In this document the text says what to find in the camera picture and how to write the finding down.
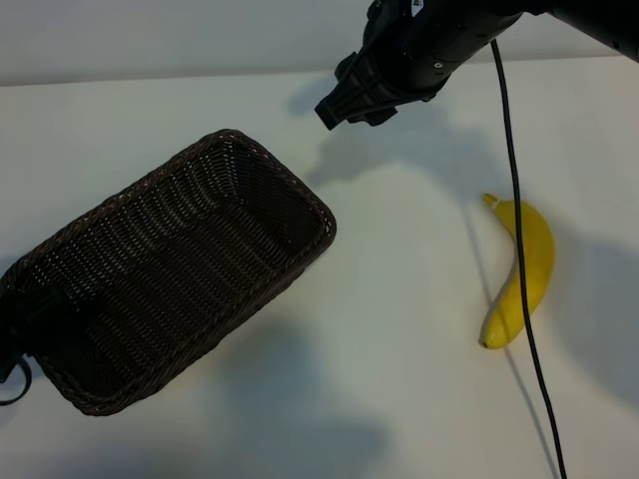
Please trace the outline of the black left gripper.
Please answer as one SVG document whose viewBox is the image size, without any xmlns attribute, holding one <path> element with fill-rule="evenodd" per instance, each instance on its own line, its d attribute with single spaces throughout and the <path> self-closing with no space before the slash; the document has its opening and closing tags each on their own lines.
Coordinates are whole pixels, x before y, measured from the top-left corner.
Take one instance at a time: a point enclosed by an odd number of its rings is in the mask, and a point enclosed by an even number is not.
<svg viewBox="0 0 639 479">
<path fill-rule="evenodd" d="M 20 320 L 32 324 L 59 320 L 67 314 L 68 298 L 59 286 L 42 286 L 1 298 L 1 382 L 4 383 L 26 351 Z"/>
</svg>

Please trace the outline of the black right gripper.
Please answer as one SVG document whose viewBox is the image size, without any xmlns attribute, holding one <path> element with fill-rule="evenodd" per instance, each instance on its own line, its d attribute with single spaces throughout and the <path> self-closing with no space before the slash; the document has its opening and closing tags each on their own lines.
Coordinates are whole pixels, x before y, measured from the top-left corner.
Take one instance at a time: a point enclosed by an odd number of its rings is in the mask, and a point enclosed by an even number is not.
<svg viewBox="0 0 639 479">
<path fill-rule="evenodd" d="M 382 103 L 432 98 L 432 3 L 374 1 L 366 16 L 361 50 L 339 62 L 337 85 L 315 107 L 329 131 L 343 121 L 376 127 L 397 113 Z"/>
</svg>

